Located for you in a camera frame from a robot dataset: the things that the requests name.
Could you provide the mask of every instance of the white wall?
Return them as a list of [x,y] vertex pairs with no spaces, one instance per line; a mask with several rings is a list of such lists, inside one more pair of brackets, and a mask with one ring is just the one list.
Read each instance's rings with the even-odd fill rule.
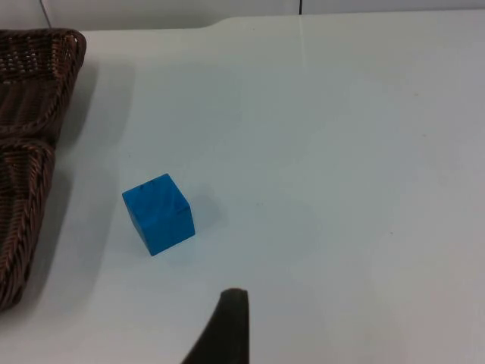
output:
[[303,14],[485,8],[485,0],[303,0]]
[[299,13],[299,0],[44,0],[44,5],[53,27],[79,30],[204,27],[226,17]]
[[0,0],[0,29],[47,27],[38,0]]

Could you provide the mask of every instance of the black object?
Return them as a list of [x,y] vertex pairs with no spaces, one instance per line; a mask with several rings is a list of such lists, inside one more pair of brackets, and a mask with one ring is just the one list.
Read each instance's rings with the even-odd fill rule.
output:
[[231,288],[182,364],[249,364],[248,293]]

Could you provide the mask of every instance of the woven texture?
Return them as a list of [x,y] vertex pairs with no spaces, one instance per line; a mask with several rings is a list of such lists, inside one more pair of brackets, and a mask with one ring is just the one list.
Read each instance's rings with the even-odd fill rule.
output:
[[0,140],[0,311],[27,283],[54,170],[54,151],[37,140]]
[[0,138],[55,146],[85,52],[75,30],[0,30]]

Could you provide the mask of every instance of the cube face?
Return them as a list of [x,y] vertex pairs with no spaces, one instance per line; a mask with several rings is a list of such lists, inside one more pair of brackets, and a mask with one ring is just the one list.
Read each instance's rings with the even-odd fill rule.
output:
[[124,192],[123,199],[153,256],[196,233],[190,205],[168,174]]

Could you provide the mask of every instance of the brown wicker basket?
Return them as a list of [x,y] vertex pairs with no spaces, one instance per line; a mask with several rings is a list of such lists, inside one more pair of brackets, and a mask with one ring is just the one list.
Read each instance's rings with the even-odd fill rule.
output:
[[0,311],[22,297],[54,161],[54,151],[44,142],[0,140]]
[[0,138],[55,146],[85,52],[75,30],[0,30]]

